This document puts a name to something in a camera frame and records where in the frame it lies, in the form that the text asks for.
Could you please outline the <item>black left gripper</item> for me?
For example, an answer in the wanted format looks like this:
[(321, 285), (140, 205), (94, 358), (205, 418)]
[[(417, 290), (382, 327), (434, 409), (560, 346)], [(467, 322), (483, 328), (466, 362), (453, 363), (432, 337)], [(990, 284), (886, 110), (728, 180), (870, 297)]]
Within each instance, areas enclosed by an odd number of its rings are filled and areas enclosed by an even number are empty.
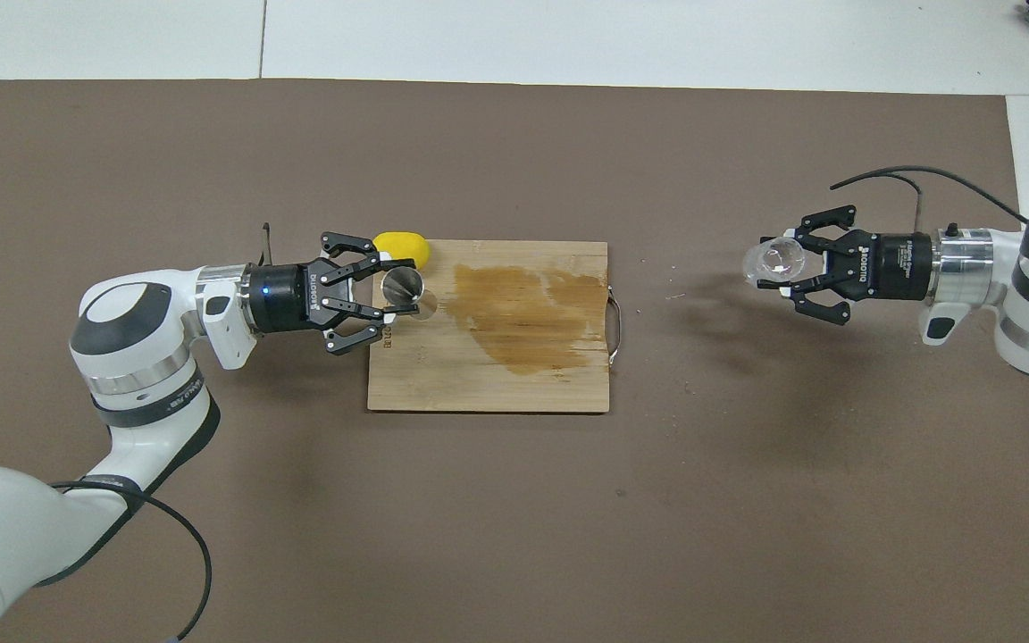
[[(415, 303), (374, 308), (356, 303), (352, 281), (396, 267), (417, 269), (413, 259), (384, 259), (384, 254), (368, 238), (339, 233), (320, 237), (320, 259), (307, 263), (250, 265), (249, 313), (257, 332), (297, 332), (321, 330), (328, 354), (345, 355), (357, 347), (382, 338), (385, 327), (398, 316), (416, 316)], [(332, 261), (342, 254), (360, 254), (363, 259), (344, 265)], [(338, 326), (348, 318), (366, 324), (362, 330), (343, 335)]]

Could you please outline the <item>steel cocktail jigger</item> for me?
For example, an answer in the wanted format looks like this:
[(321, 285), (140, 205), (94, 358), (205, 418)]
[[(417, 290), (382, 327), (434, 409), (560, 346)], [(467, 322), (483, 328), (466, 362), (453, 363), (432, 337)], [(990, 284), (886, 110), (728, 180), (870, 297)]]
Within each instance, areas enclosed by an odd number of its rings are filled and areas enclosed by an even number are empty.
[(380, 293), (389, 313), (417, 321), (428, 321), (438, 311), (438, 299), (426, 289), (415, 267), (391, 267), (383, 274)]

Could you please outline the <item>clear glass cup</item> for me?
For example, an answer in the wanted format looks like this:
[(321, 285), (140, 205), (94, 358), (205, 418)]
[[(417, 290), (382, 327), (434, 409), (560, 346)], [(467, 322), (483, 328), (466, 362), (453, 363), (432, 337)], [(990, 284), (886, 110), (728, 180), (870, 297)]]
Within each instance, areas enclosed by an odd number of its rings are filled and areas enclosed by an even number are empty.
[(760, 281), (787, 284), (797, 279), (806, 265), (806, 251), (795, 238), (776, 237), (760, 241), (744, 254), (742, 270), (748, 284)]

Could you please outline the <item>yellow lemon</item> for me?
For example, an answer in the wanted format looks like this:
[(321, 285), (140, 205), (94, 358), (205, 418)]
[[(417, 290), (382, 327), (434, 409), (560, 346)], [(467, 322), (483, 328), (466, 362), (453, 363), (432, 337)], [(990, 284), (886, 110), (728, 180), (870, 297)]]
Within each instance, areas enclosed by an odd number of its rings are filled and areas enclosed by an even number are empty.
[(374, 245), (382, 253), (388, 253), (392, 260), (411, 260), (417, 271), (429, 263), (431, 245), (424, 236), (412, 231), (384, 231), (372, 239)]

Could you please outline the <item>stained wooden cutting board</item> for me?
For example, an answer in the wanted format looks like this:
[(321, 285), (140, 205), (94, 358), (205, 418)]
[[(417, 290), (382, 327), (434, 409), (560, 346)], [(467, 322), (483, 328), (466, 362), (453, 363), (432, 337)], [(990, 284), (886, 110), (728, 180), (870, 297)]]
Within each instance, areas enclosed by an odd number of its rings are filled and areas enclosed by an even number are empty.
[(433, 239), (437, 308), (369, 351), (371, 410), (605, 413), (611, 407), (605, 241)]

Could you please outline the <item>brown table mat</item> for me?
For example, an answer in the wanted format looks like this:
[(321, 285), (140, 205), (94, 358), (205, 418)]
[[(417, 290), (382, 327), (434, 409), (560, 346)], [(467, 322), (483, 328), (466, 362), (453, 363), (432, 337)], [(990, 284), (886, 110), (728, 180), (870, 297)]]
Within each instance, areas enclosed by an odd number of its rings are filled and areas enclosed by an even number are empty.
[(1016, 201), (989, 96), (371, 81), (0, 82), (0, 465), (109, 439), (70, 358), (91, 285), (310, 260), (326, 230), (604, 240), (603, 415), (369, 413), (366, 355), (270, 335), (163, 485), (213, 552), (193, 643), (1029, 643), (1029, 378), (987, 313), (849, 325), (740, 260), (857, 205), (910, 228), (931, 164)]

